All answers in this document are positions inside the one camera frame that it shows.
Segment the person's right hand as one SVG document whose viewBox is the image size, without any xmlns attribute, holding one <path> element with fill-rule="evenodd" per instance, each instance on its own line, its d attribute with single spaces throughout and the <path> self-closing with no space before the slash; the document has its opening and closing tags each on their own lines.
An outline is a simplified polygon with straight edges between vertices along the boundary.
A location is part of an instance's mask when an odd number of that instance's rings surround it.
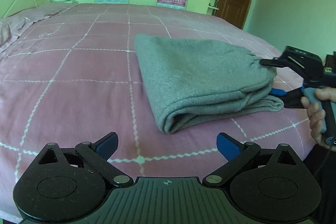
<svg viewBox="0 0 336 224">
<path fill-rule="evenodd" d="M 336 95 L 335 88 L 327 87 L 315 90 L 315 96 L 322 101 L 330 100 L 332 102 L 335 102 L 336 99 L 335 95 Z M 307 116 L 310 121 L 309 127 L 311 129 L 310 131 L 311 137 L 321 147 L 331 149 L 334 152 L 335 147 L 330 147 L 329 145 L 327 145 L 324 141 L 324 136 L 322 134 L 323 120 L 325 119 L 326 115 L 325 110 L 321 109 L 318 103 L 310 103 L 306 97 L 301 98 L 301 103 L 303 107 L 306 109 Z"/>
</svg>

